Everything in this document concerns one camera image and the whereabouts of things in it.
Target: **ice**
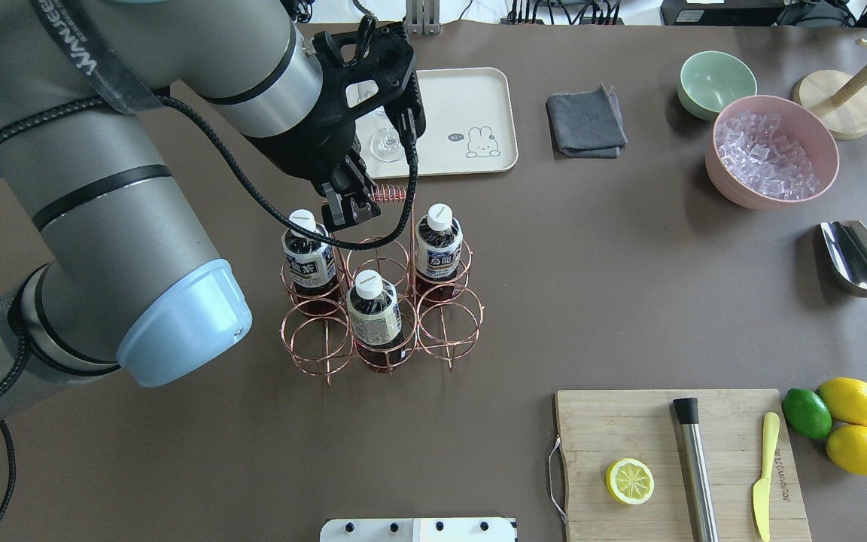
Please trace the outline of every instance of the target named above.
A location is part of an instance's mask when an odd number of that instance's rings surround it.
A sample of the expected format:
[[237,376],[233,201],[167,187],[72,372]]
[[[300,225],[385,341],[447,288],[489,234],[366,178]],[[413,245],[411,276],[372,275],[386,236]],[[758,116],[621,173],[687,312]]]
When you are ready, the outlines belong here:
[[780,114],[742,111],[715,128],[718,158],[738,181],[775,199],[806,199],[821,190],[811,160],[781,130]]

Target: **lemon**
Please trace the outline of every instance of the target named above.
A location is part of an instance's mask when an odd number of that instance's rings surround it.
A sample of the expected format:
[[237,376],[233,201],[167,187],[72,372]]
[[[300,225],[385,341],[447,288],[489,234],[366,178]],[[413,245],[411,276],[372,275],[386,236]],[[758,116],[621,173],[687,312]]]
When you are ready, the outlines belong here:
[[832,415],[821,397],[812,390],[791,388],[781,401],[788,425],[809,439],[823,439],[832,431]]
[[642,504],[654,494],[654,476],[647,465],[625,457],[608,467],[605,476],[608,493],[623,504]]
[[867,382],[854,378],[832,378],[819,385],[818,395],[832,412],[832,418],[855,425],[867,425]]
[[849,473],[867,476],[867,428],[864,425],[842,425],[829,435],[826,443],[835,465]]

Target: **bottle label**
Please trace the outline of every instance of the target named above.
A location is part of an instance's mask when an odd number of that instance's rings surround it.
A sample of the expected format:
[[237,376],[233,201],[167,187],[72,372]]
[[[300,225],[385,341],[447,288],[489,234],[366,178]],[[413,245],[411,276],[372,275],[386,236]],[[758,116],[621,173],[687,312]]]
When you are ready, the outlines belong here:
[[320,248],[309,254],[297,254],[284,248],[286,262],[290,267],[293,282],[304,288],[319,288],[336,276],[336,261],[333,247],[321,243]]
[[365,315],[350,309],[350,322],[354,325],[357,339],[369,346],[383,346],[396,339],[400,332],[400,305],[391,303],[375,315]]
[[446,247],[431,247],[417,236],[417,271],[433,280],[446,279],[461,262],[464,231],[458,230],[454,242]]

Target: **gray table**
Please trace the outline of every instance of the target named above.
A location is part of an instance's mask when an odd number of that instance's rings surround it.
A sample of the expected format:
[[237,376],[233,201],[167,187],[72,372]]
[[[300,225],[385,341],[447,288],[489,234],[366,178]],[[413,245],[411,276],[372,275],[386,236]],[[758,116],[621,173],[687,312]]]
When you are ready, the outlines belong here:
[[[280,227],[195,128],[151,114],[254,329],[164,388],[117,373],[13,416],[18,484],[0,540],[299,541],[334,517],[506,515],[521,540],[553,541],[554,391],[867,380],[867,301],[836,288],[814,234],[824,220],[867,223],[867,136],[839,143],[842,171],[822,199],[751,212],[712,188],[710,124],[674,96],[681,62],[702,49],[739,56],[762,93],[788,96],[815,69],[859,69],[857,37],[867,31],[461,23],[417,40],[420,68],[494,65],[510,80],[516,167],[426,178],[418,195],[464,223],[484,333],[454,373],[417,357],[392,378],[348,367],[332,388],[296,371],[279,342]],[[544,99],[600,81],[616,87],[630,144],[616,160],[560,157]],[[280,209],[315,205],[305,181],[209,117]],[[48,260],[0,182],[0,293]],[[814,538],[867,540],[867,478],[793,440]],[[0,498],[5,474],[0,440]]]

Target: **bottle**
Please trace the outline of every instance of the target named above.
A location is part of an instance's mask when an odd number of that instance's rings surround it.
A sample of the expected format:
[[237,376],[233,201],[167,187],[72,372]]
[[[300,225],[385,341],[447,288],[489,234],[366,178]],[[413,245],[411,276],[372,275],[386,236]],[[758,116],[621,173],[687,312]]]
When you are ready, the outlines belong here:
[[[306,209],[295,210],[290,215],[290,222],[304,230],[320,231],[325,236],[327,234],[326,227],[317,224],[313,213]],[[300,295],[300,301],[323,297],[337,304],[342,302],[333,247],[286,230],[286,233],[283,233],[283,251],[290,267],[293,289]],[[323,302],[312,302],[303,306],[303,312],[307,315],[328,315],[335,309],[336,306]]]
[[376,350],[395,348],[403,343],[397,289],[376,271],[360,271],[347,294],[347,307],[357,336],[357,353],[371,370],[390,373],[393,368],[390,366],[405,359],[406,348],[401,346],[390,352]]
[[[457,278],[463,244],[464,231],[461,230],[461,223],[454,220],[453,210],[443,203],[431,206],[427,215],[417,224],[417,254],[414,258],[417,297]],[[447,285],[431,291],[426,301],[434,303],[453,297],[454,288]]]

